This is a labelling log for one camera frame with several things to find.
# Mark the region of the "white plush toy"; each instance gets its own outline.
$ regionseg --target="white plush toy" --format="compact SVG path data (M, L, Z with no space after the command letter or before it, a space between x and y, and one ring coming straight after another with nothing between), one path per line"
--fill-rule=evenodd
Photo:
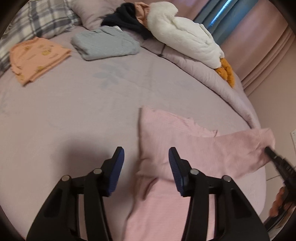
M147 17L148 29L160 42L196 59L212 69L221 67L224 53L202 25L176 17L178 9L170 2L154 2Z

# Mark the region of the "plaid pillow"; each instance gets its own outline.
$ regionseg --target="plaid pillow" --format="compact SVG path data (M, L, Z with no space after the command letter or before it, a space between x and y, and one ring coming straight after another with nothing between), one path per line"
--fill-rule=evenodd
M0 76L10 67L9 50L33 37L52 38L71 31L80 18L68 6L70 0L30 1L23 6L0 39Z
M67 15L69 18L71 18L71 23L75 26L81 25L81 18L73 12L73 10L70 7L70 3L74 0L64 0L65 5L67 7Z

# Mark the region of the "wall outlet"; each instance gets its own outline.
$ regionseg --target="wall outlet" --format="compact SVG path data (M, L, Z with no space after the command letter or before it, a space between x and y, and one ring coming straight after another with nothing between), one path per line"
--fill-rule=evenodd
M291 132L291 137L292 137L292 140L293 140L293 143L294 143L295 152L296 152L296 129Z

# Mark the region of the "curtain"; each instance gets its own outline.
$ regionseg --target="curtain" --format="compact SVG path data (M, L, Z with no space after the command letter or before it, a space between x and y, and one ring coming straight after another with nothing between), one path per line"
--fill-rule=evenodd
M221 45L258 0L210 0L194 22L202 23Z
M270 74L295 35L278 9L259 0L221 45L249 95Z

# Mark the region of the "pink pillowcase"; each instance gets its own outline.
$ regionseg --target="pink pillowcase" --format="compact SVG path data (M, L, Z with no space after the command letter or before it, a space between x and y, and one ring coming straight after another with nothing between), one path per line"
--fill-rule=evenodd
M71 3L72 10L81 18L82 25L88 30L101 26L104 16L113 13L123 0L75 0Z
M235 181L269 162L266 146L274 148L270 129L249 129L220 136L217 131L200 127L192 118L144 106L139 119L141 164L137 172L136 196L124 241L180 241L184 231L190 198L178 193L168 160L174 146L181 158L188 160L207 176L230 175ZM239 181L242 188L261 185L251 177ZM256 192L247 191L255 210ZM209 196L208 240L214 237L215 199Z

